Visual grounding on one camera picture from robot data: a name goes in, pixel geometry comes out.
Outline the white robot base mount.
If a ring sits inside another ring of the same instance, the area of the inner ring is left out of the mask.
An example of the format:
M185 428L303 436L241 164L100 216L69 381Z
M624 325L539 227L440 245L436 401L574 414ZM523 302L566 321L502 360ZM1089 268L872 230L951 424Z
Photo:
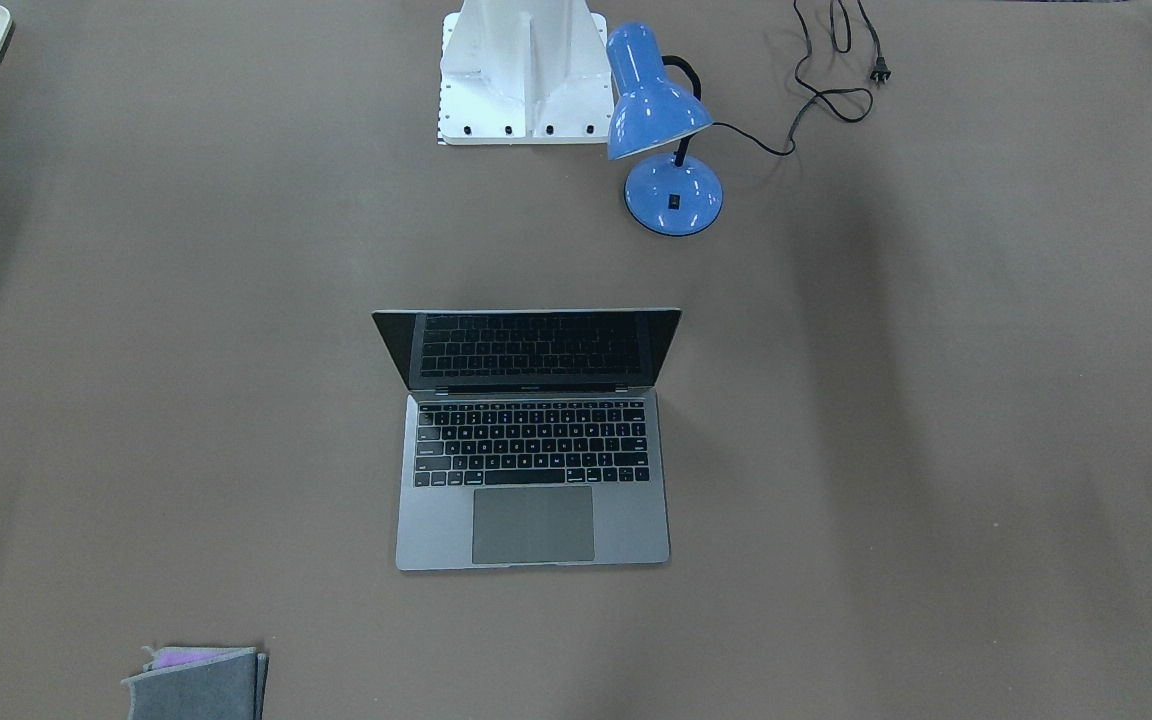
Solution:
M435 138L448 146L608 141L608 23L585 1L467 1L442 22Z

